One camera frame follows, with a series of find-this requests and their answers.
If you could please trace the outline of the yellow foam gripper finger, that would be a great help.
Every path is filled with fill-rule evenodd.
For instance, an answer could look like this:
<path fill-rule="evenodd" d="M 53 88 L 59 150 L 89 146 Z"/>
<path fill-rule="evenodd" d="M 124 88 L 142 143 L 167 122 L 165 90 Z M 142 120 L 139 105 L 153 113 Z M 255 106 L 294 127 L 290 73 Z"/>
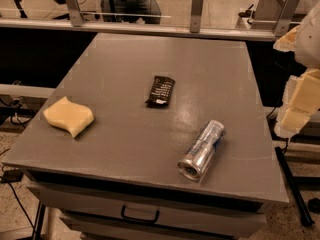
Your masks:
<path fill-rule="evenodd" d="M 281 38 L 277 39 L 273 48 L 280 52 L 293 52 L 295 50 L 297 29 L 298 27 L 294 27 Z"/>
<path fill-rule="evenodd" d="M 320 70 L 308 69 L 300 77 L 291 75 L 282 102 L 274 132 L 280 138 L 291 138 L 320 109 Z"/>

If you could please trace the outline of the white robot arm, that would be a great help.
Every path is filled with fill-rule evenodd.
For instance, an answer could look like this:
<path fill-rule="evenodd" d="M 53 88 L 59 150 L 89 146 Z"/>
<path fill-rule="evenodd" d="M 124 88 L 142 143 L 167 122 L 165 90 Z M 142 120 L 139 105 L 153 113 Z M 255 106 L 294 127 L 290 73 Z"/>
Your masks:
<path fill-rule="evenodd" d="M 299 77 L 289 77 L 276 117 L 276 135 L 291 138 L 320 109 L 320 2 L 297 27 L 279 38 L 273 48 L 281 52 L 292 51 L 295 61 L 307 68 Z"/>

